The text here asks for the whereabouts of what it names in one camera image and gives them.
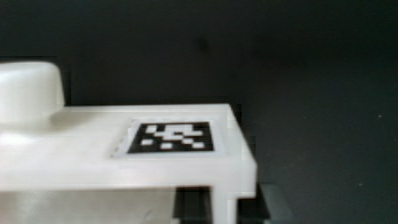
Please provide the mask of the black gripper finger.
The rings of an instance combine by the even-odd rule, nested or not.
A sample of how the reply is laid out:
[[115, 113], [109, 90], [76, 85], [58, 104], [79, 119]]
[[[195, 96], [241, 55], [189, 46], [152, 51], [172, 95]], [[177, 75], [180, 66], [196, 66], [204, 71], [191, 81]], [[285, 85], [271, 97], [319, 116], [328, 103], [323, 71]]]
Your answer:
[[278, 186], [275, 184], [260, 184], [259, 189], [268, 210], [268, 218], [262, 224], [296, 224]]

